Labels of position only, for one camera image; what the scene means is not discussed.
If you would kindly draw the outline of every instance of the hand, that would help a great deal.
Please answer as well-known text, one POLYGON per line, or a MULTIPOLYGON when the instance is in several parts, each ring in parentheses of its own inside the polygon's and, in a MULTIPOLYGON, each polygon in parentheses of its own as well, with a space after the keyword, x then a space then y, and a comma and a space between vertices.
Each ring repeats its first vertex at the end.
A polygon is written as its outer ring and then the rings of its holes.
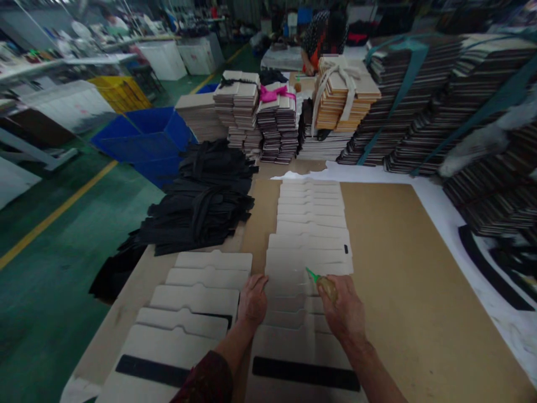
POLYGON ((267 295, 265 295, 263 288, 268 280, 269 277, 262 274, 255 274, 248 278, 241 291, 237 322, 248 323, 254 329, 257 329, 265 319, 267 295))
POLYGON ((332 334, 342 345, 346 343, 362 343, 365 337, 365 310, 364 304, 356 295, 352 278, 346 276, 328 275, 337 290, 337 300, 333 304, 323 287, 318 284, 317 289, 323 300, 324 315, 332 334))
POLYGON ((311 63, 306 63, 306 75, 310 77, 315 76, 315 68, 311 63))

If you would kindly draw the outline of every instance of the yellow plastic crate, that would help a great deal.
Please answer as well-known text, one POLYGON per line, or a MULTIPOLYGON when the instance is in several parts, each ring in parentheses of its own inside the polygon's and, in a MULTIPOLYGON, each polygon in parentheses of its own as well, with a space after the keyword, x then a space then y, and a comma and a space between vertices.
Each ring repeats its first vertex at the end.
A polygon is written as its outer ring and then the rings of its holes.
POLYGON ((99 76, 88 80, 117 113, 151 108, 151 102, 132 77, 99 76))

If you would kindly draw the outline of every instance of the factory floor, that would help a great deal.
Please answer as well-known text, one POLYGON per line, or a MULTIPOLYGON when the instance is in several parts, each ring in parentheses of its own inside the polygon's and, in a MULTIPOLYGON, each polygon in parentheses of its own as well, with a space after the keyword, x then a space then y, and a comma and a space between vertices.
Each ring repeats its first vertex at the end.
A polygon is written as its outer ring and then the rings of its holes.
MULTIPOLYGON (((249 45, 223 47, 225 69, 259 71, 249 45)), ((155 106, 214 76, 165 82, 155 106)), ((80 155, 0 210, 0 401, 58 402, 109 307, 88 289, 106 258, 139 227, 163 193, 129 165, 81 140, 80 155)))

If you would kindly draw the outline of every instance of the worker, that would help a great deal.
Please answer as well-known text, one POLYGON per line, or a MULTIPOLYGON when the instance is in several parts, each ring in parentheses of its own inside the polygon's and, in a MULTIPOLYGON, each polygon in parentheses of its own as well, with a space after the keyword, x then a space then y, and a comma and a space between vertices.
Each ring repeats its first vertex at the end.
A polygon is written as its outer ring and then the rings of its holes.
POLYGON ((101 14, 108 21, 108 24, 117 30, 129 31, 129 26, 120 17, 116 17, 106 7, 101 6, 101 14))
POLYGON ((320 11, 308 27, 302 41, 302 71, 309 76, 319 70, 323 54, 343 54, 348 35, 345 3, 336 3, 330 10, 320 11))
MULTIPOLYGON (((392 377, 384 368, 365 335, 364 305, 356 295, 350 276, 329 275, 337 290, 332 303, 321 285, 324 315, 332 334, 339 340, 370 403, 406 403, 392 377)), ((179 402, 231 402, 233 378, 257 327, 267 312, 263 290, 269 278, 251 276, 241 291, 237 322, 228 335, 190 372, 181 390, 172 399, 179 402)))

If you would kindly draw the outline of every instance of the dark sleeve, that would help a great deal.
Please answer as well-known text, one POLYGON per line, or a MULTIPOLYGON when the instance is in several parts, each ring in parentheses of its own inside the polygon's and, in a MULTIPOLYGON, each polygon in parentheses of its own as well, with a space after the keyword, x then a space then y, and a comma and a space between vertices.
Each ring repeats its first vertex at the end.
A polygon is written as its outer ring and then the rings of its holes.
POLYGON ((226 360, 209 351, 186 378, 170 403, 229 403, 233 394, 233 374, 226 360))
POLYGON ((341 43, 337 47, 337 52, 339 54, 343 54, 343 51, 345 50, 345 44, 347 43, 347 37, 348 37, 348 24, 347 24, 347 27, 345 29, 345 34, 343 36, 343 40, 341 41, 341 43))

